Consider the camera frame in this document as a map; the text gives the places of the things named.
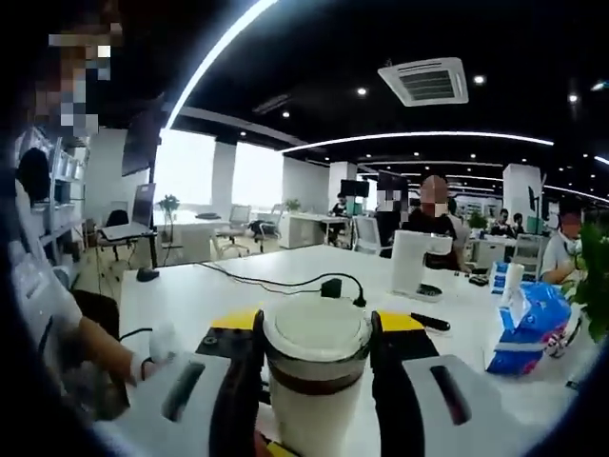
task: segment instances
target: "laptop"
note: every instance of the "laptop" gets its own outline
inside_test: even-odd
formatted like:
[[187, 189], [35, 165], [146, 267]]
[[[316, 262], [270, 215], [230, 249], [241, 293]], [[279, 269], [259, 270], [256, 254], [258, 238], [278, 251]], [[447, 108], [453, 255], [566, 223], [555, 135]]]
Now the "laptop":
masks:
[[155, 184], [143, 184], [135, 190], [131, 222], [122, 226], [104, 227], [100, 231], [108, 241], [118, 241], [128, 238], [139, 238], [150, 235], [150, 220], [154, 200]]

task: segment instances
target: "ceiling air conditioner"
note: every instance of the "ceiling air conditioner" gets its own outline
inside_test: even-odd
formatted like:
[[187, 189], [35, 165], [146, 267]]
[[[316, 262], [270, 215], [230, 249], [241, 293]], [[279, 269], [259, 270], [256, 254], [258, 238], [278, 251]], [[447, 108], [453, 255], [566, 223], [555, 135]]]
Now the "ceiling air conditioner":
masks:
[[463, 63], [456, 57], [386, 67], [379, 75], [407, 107], [469, 101]]

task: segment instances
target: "black ceiling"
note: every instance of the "black ceiling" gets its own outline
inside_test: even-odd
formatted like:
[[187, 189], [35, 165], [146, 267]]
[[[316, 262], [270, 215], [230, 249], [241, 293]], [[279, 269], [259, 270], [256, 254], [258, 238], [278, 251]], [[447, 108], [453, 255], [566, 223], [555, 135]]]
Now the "black ceiling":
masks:
[[[202, 58], [254, 3], [177, 2], [157, 11], [126, 2], [125, 44], [112, 54], [112, 80], [100, 92], [102, 125], [122, 127], [142, 101], [163, 90], [168, 102], [175, 102]], [[608, 198], [609, 174], [593, 156], [609, 144], [609, 88], [590, 90], [609, 79], [603, 16], [566, 2], [279, 0], [220, 55], [187, 105], [271, 127], [307, 143], [418, 130], [542, 138], [555, 145], [396, 138], [289, 155], [322, 162], [461, 161], [471, 165], [389, 166], [396, 172], [436, 170], [498, 178], [502, 168], [478, 163], [504, 166], [524, 158], [547, 173], [550, 185]], [[387, 65], [437, 57], [461, 58], [468, 104], [407, 108], [377, 73]], [[485, 85], [473, 83], [477, 74], [486, 77]], [[366, 96], [358, 95], [357, 88], [366, 88]], [[569, 103], [570, 93], [578, 95], [576, 104]], [[269, 102], [272, 109], [261, 109]], [[282, 116], [285, 110], [289, 118]], [[223, 135], [240, 131], [185, 118], [176, 126]], [[278, 149], [292, 146], [251, 131], [247, 138]], [[483, 181], [468, 184], [490, 187]]]

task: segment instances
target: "white pillar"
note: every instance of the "white pillar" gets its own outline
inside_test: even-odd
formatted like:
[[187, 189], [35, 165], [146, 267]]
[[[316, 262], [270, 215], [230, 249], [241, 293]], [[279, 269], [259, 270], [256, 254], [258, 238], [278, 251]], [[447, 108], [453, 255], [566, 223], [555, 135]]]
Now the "white pillar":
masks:
[[[529, 189], [535, 198], [531, 208]], [[537, 205], [541, 217], [541, 173], [540, 169], [528, 165], [510, 164], [503, 171], [503, 207], [509, 211], [510, 222], [514, 214], [522, 214], [522, 224], [527, 230], [527, 218], [536, 217]]]
[[334, 162], [330, 164], [330, 179], [327, 185], [328, 209], [336, 204], [336, 195], [341, 191], [341, 181], [357, 179], [358, 166], [349, 162]]
[[232, 179], [236, 153], [237, 145], [216, 142], [211, 177], [211, 206], [223, 219], [228, 219], [232, 206]]

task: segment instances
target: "cup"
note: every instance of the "cup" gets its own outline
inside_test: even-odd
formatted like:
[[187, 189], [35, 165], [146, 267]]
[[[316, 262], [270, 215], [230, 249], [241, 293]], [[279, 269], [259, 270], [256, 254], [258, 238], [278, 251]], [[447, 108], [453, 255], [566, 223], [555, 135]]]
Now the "cup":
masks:
[[283, 445], [303, 457], [342, 455], [369, 351], [363, 310], [346, 299], [299, 297], [266, 312], [264, 329]]

